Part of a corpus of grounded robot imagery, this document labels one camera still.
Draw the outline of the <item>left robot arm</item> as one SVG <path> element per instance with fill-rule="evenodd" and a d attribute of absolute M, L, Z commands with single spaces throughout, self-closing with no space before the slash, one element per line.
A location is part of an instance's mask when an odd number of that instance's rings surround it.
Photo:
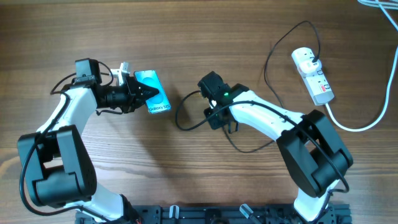
<path fill-rule="evenodd" d="M 81 134 L 93 113 L 131 113 L 160 91 L 123 68 L 109 74 L 118 85 L 103 84 L 101 64 L 91 58 L 76 60 L 72 82 L 51 90 L 60 95 L 60 102 L 50 118 L 17 141 L 22 164 L 19 193 L 31 213 L 53 216 L 76 210 L 97 223 L 143 221 L 124 195 L 98 183 Z"/>

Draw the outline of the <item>teal Galaxy smartphone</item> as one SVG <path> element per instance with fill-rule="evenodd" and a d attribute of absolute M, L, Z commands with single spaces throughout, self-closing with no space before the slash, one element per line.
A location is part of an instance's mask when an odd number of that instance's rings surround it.
<path fill-rule="evenodd" d="M 150 114 L 164 113 L 171 110 L 171 104 L 155 70 L 134 72 L 138 82 L 151 87 L 150 98 L 146 100 Z"/>

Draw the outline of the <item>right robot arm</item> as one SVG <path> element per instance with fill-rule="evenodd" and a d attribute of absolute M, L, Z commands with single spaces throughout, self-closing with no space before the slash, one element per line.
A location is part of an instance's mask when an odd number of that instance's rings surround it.
<path fill-rule="evenodd" d="M 257 96 L 238 83 L 229 86 L 215 72 L 199 82 L 210 107 L 204 111 L 212 129 L 246 124 L 276 142 L 292 180 L 298 186 L 294 209 L 305 222 L 316 223 L 328 208 L 336 185 L 353 165 L 353 157 L 328 118 L 320 111 L 293 112 Z"/>

